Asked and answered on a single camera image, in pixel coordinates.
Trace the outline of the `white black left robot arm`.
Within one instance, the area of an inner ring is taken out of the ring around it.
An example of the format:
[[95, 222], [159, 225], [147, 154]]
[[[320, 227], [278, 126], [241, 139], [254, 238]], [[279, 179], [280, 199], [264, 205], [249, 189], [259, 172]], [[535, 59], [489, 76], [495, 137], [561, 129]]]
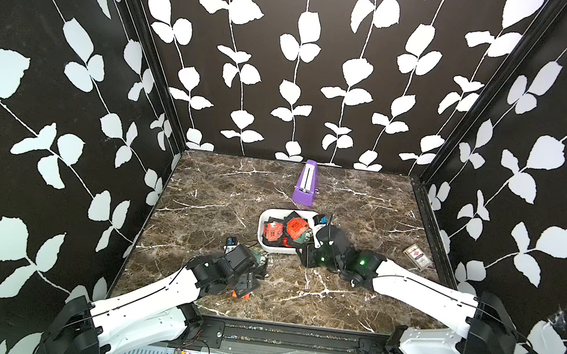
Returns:
[[124, 354], [152, 343], [194, 340], [202, 330], [196, 301], [259, 286], [268, 260], [244, 244], [196, 256], [162, 280], [109, 299], [66, 302], [33, 354]]

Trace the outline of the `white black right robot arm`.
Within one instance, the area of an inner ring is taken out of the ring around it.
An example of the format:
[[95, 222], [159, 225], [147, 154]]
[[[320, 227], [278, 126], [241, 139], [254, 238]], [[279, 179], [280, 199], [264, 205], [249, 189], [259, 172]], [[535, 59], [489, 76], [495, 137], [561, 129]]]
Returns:
[[310, 217], [306, 224], [309, 237], [296, 238], [303, 265], [325, 267], [354, 288], [398, 300], [443, 324], [434, 330], [395, 329], [386, 354], [516, 354], [520, 335], [497, 296], [453, 290], [377, 252], [359, 250], [324, 216]]

